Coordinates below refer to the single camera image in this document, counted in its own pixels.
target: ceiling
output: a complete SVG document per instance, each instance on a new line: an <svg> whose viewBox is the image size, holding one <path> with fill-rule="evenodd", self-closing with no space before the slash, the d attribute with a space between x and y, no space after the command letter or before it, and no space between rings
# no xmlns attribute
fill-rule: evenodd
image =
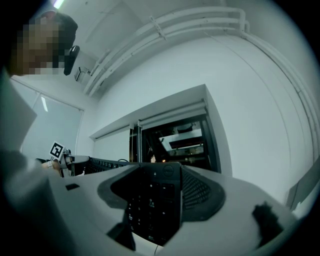
<svg viewBox="0 0 320 256"><path fill-rule="evenodd" d="M74 44L98 60L137 29L173 10L221 5L221 0L65 0L59 11L78 24Z"/></svg>
<svg viewBox="0 0 320 256"><path fill-rule="evenodd" d="M84 58L82 63L78 58L76 68L83 66L91 70L106 52L111 52L123 40L150 23L150 16L158 18L172 11L201 6L226 6L226 0L64 0L59 12L71 16L78 24L74 45L80 46L80 55ZM194 35L184 35L143 50L143 54L137 54L117 69L108 81L104 81L95 98L100 99L111 84L146 59L174 44L194 38Z"/></svg>

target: white wall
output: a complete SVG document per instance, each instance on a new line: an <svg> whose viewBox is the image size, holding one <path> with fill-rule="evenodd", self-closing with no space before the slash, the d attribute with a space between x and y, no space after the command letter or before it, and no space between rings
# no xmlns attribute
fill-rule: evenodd
<svg viewBox="0 0 320 256"><path fill-rule="evenodd" d="M298 70L320 119L320 69L308 41L292 19L270 0L227 0L241 8L250 23L250 33L275 47Z"/></svg>
<svg viewBox="0 0 320 256"><path fill-rule="evenodd" d="M83 94L81 85L74 80L72 74L14 76L13 79L53 99L83 109L76 154L93 155L94 141L89 136L95 127L98 101Z"/></svg>
<svg viewBox="0 0 320 256"><path fill-rule="evenodd" d="M278 66L238 37L189 41L150 58L102 97L97 127L201 84L221 118L233 176L284 203L289 188L312 164L307 117ZM219 153L224 168L224 153Z"/></svg>
<svg viewBox="0 0 320 256"><path fill-rule="evenodd" d="M118 161L129 161L130 129L129 126L97 139L94 143L93 157Z"/></svg>

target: white ceiling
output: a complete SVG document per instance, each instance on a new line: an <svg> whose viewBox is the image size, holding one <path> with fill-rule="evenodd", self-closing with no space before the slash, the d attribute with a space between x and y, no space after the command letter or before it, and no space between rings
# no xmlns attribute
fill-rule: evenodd
<svg viewBox="0 0 320 256"><path fill-rule="evenodd" d="M74 44L98 60L137 29L173 10L223 5L224 0L65 0L59 11L78 24Z"/></svg>

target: button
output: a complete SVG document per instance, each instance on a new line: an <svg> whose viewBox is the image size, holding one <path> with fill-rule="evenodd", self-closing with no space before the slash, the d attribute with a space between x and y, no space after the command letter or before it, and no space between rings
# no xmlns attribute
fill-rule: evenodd
<svg viewBox="0 0 320 256"><path fill-rule="evenodd" d="M130 229L131 229L132 231L135 230L134 225L133 225L132 223L129 224L129 227L130 227Z"/></svg>
<svg viewBox="0 0 320 256"><path fill-rule="evenodd" d="M160 193L160 184L158 182L148 182L147 184L149 194L158 197Z"/></svg>
<svg viewBox="0 0 320 256"><path fill-rule="evenodd" d="M143 201L142 198L135 198L134 206L135 212L139 215L146 214L146 201Z"/></svg>
<svg viewBox="0 0 320 256"><path fill-rule="evenodd" d="M157 206L157 200L154 198L149 198L147 203L149 209L153 209Z"/></svg>
<svg viewBox="0 0 320 256"><path fill-rule="evenodd" d="M162 184L161 195L165 198L175 197L175 186L173 184Z"/></svg>
<svg viewBox="0 0 320 256"><path fill-rule="evenodd" d="M166 165L162 170L164 176L171 177L174 174L174 168L170 165Z"/></svg>
<svg viewBox="0 0 320 256"><path fill-rule="evenodd" d="M148 224L148 227L147 227L147 228L148 228L149 231L152 232L152 231L155 229L155 223L154 223L154 222L150 222L150 223Z"/></svg>
<svg viewBox="0 0 320 256"><path fill-rule="evenodd" d="M128 213L128 222L129 223L133 223L133 221L134 221L134 216L133 216L133 214L131 212L129 212Z"/></svg>
<svg viewBox="0 0 320 256"><path fill-rule="evenodd" d="M168 217L174 215L175 212L175 204L170 200L162 200L159 207L160 216Z"/></svg>
<svg viewBox="0 0 320 256"><path fill-rule="evenodd" d="M142 217L138 216L136 218L136 223L135 224L136 224L136 227L143 228L143 226L145 225L144 219Z"/></svg>
<svg viewBox="0 0 320 256"><path fill-rule="evenodd" d="M148 235L148 239L151 240L151 241L155 241L155 236L154 236L154 233L149 233Z"/></svg>
<svg viewBox="0 0 320 256"><path fill-rule="evenodd" d="M129 210L129 211L132 211L132 210L133 210L133 207L134 207L133 204L130 202L130 203L128 204L128 210Z"/></svg>

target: person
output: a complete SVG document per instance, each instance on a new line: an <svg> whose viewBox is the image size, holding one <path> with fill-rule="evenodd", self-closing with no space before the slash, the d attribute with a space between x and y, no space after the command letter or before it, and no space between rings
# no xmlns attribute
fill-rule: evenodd
<svg viewBox="0 0 320 256"><path fill-rule="evenodd" d="M77 23L68 15L46 11L17 32L11 58L5 63L0 88L0 148L19 150L36 114L12 88L9 77L36 75L41 68L58 68L73 46ZM60 167L54 163L54 170Z"/></svg>
<svg viewBox="0 0 320 256"><path fill-rule="evenodd" d="M44 169L52 169L55 171L55 173L59 174L61 177L61 167L59 164L59 161L57 159L54 159L52 161L44 162L41 164L42 168Z"/></svg>
<svg viewBox="0 0 320 256"><path fill-rule="evenodd" d="M38 74L41 68L58 68L73 46L77 23L68 15L49 10L18 31L6 63L10 76Z"/></svg>
<svg viewBox="0 0 320 256"><path fill-rule="evenodd" d="M40 68L57 67L72 47L77 29L78 25L71 17L46 11L25 24L16 38L11 35L2 37L10 40L12 46L11 49L6 48L4 55L8 56L9 51L11 55L4 60L0 74L0 196L6 222L3 227L6 233L4 246L11 241L19 241L19 246L10 248L13 253L21 253L19 250L23 248L24 252L38 255L43 254L45 248L50 255L62 255L67 251L74 255L68 232L63 235L55 233L57 228L65 229L62 228L64 224L56 219L57 209L52 197L43 196L50 195L46 193L50 190L49 177L60 178L56 170L60 167L54 166L54 171L47 171L37 160L28 159L20 153L36 114L13 88L10 77L38 74ZM41 223L35 225L35 220L41 220ZM48 226L51 232L40 231L41 225ZM65 239L71 242L66 245Z"/></svg>

